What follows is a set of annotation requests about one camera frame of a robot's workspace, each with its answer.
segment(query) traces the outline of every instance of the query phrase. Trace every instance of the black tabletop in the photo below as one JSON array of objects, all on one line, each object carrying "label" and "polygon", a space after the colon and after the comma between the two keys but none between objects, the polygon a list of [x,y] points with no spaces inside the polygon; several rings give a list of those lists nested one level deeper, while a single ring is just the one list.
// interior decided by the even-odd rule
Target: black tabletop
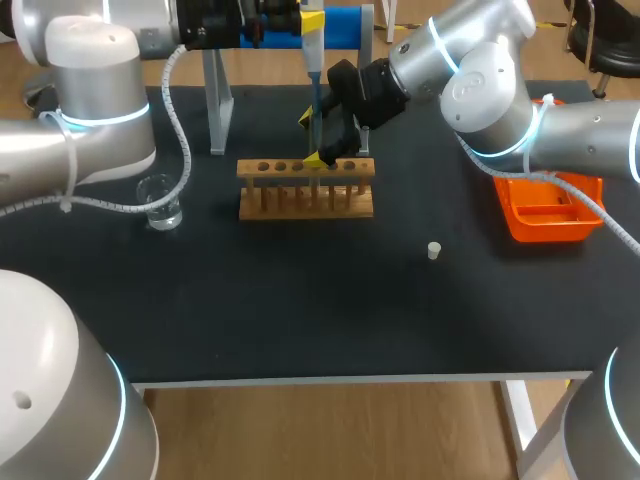
[{"label": "black tabletop", "polygon": [[[592,98],[582,82],[529,86]],[[591,370],[634,331],[640,262],[605,229],[517,244],[437,102],[372,133],[375,218],[251,223],[237,219],[236,161],[304,157],[309,90],[234,88],[224,157],[208,153],[204,91],[173,92],[194,151],[176,231],[82,206],[0,223],[0,268],[59,292],[132,381]],[[149,96],[151,171],[177,176],[178,142]],[[138,180],[79,190],[135,203]],[[636,186],[605,182],[605,205],[636,236],[637,202]]]}]

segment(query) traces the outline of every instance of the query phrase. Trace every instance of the table leg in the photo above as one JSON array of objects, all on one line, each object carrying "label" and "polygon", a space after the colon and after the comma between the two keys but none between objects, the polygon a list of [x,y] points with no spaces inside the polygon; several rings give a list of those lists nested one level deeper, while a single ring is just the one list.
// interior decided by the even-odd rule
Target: table leg
[{"label": "table leg", "polygon": [[518,455],[519,480],[540,480],[562,456],[562,417],[580,387],[574,381],[538,430],[524,380],[500,382],[509,426]]}]

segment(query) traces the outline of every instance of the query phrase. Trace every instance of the black chair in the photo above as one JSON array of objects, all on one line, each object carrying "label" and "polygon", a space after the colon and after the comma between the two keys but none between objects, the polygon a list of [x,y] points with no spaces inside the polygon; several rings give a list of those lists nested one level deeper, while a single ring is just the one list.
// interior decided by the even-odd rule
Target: black chair
[{"label": "black chair", "polygon": [[565,5],[570,15],[567,49],[589,71],[602,73],[593,91],[596,98],[605,97],[611,77],[640,78],[640,17],[615,0],[565,0]]}]

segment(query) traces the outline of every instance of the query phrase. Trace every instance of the cable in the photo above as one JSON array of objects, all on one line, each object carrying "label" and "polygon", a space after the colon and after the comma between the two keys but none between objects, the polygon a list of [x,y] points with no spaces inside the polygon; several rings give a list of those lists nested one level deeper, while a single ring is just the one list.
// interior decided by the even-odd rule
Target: cable
[{"label": "cable", "polygon": [[164,101],[165,109],[167,110],[167,114],[169,115],[169,120],[171,120],[171,124],[173,125],[173,129],[176,132],[178,140],[180,141],[180,146],[182,147],[182,155],[184,157],[184,167],[182,169],[182,175],[180,180],[176,184],[176,186],[169,192],[166,196],[161,198],[160,200],[156,200],[155,202],[147,203],[145,205],[121,205],[119,203],[107,202],[105,200],[97,200],[94,198],[87,197],[66,197],[64,195],[48,195],[44,197],[33,198],[30,200],[25,200],[23,202],[18,202],[8,207],[4,207],[0,209],[0,217],[4,217],[14,212],[18,212],[20,210],[25,210],[27,208],[36,207],[39,205],[48,205],[52,203],[58,203],[63,200],[68,200],[71,203],[77,203],[81,205],[88,205],[90,207],[101,208],[103,210],[110,210],[113,212],[120,213],[145,213],[151,210],[155,210],[157,208],[163,207],[168,203],[172,202],[184,189],[187,181],[189,180],[189,176],[191,175],[191,149],[189,148],[189,142],[187,140],[187,136],[184,133],[182,125],[180,124],[180,120],[178,120],[178,116],[176,115],[176,111],[173,108],[173,101],[171,100],[171,92],[170,92],[170,80],[171,73],[173,72],[173,68],[175,67],[178,59],[187,51],[184,45],[179,46],[175,52],[169,57],[167,63],[164,66],[164,70],[162,72],[162,100]]},{"label": "cable", "polygon": [[624,228],[622,228],[622,226],[618,222],[616,222],[613,217],[609,215],[602,207],[600,207],[600,205],[594,202],[591,197],[589,197],[575,185],[572,185],[569,182],[566,182],[565,180],[562,180],[561,178],[558,178],[555,175],[549,173],[531,173],[530,175],[526,175],[524,173],[506,173],[499,170],[494,170],[493,168],[485,165],[473,153],[471,147],[469,147],[469,145],[467,145],[465,141],[462,140],[462,138],[460,138],[457,134],[456,137],[458,138],[460,145],[462,145],[462,148],[469,156],[471,161],[484,173],[499,178],[526,178],[529,180],[549,182],[566,190],[569,194],[573,195],[582,203],[584,203],[593,213],[598,215],[604,221],[604,223],[613,231],[613,233],[617,235],[618,238],[620,238],[620,240],[622,240],[623,243],[631,249],[631,251],[633,251],[633,253],[640,256],[640,243],[638,243]]}]

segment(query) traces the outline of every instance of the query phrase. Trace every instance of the white cable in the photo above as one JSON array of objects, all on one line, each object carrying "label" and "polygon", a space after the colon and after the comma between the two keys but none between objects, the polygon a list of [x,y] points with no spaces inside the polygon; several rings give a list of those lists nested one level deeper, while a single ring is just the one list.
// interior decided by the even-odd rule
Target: white cable
[{"label": "white cable", "polygon": [[[79,203],[82,205],[88,205],[90,207],[102,208],[103,210],[111,210],[120,213],[145,213],[163,207],[166,204],[172,202],[184,189],[187,181],[189,180],[189,175],[191,174],[191,149],[189,148],[189,142],[187,140],[187,136],[184,133],[184,130],[182,129],[180,120],[178,120],[176,111],[173,108],[173,101],[171,100],[170,92],[170,80],[171,73],[173,72],[173,67],[175,66],[178,59],[186,51],[187,49],[184,45],[179,46],[167,60],[167,63],[165,64],[164,70],[162,72],[162,100],[164,101],[164,106],[167,110],[167,114],[169,115],[169,119],[171,120],[171,124],[173,125],[173,129],[175,130],[176,135],[178,136],[178,140],[180,141],[180,145],[182,147],[182,155],[184,157],[182,176],[180,177],[180,180],[173,188],[173,190],[171,190],[171,192],[169,192],[160,200],[156,200],[155,202],[147,203],[145,205],[121,205],[118,203],[107,202],[105,200],[76,196],[68,198],[69,202]],[[4,217],[6,215],[24,210],[26,208],[36,207],[38,205],[57,203],[63,199],[63,195],[48,195],[45,197],[25,200],[23,202],[18,202],[14,205],[10,205],[8,207],[0,209],[0,217]]]},{"label": "white cable", "polygon": [[60,200],[60,210],[64,213],[71,211],[70,198],[73,197],[73,191],[76,188],[78,181],[78,150],[76,149],[76,143],[73,140],[73,135],[69,127],[63,120],[62,116],[58,112],[42,112],[39,118],[51,117],[60,127],[62,134],[64,135],[64,142],[67,145],[69,152],[69,178],[67,179],[67,191]]},{"label": "white cable", "polygon": [[471,147],[469,147],[469,145],[467,145],[464,140],[462,140],[462,138],[460,138],[457,134],[456,136],[458,137],[458,141],[462,145],[462,148],[464,148],[464,151],[467,153],[471,161],[483,172],[493,177],[499,178],[527,178],[529,180],[549,182],[564,189],[569,194],[573,195],[582,203],[584,203],[593,213],[602,218],[604,223],[613,231],[613,233],[616,234],[618,238],[620,238],[620,240],[622,240],[624,244],[627,245],[631,249],[631,251],[633,251],[633,253],[640,256],[640,243],[638,243],[631,235],[629,235],[629,233],[627,233],[627,231],[622,228],[622,226],[620,226],[620,224],[616,222],[611,215],[609,215],[602,207],[600,207],[600,205],[594,202],[591,197],[589,197],[589,195],[584,193],[575,185],[572,185],[569,182],[566,182],[561,178],[558,178],[555,175],[549,173],[531,173],[530,175],[526,175],[524,173],[506,173],[499,170],[494,170],[493,168],[486,166],[473,153]]},{"label": "white cable", "polygon": [[531,136],[528,138],[527,143],[524,145],[524,155],[522,156],[522,171],[525,175],[531,174],[531,164],[529,162],[529,158],[531,155],[531,150],[533,150],[533,144],[536,141],[536,135],[540,131],[540,127],[542,126],[542,119],[544,118],[544,114],[547,112],[547,108],[553,106],[553,94],[547,93],[544,97],[542,97],[542,108],[538,113],[538,125],[536,125],[535,130],[531,133]]}]

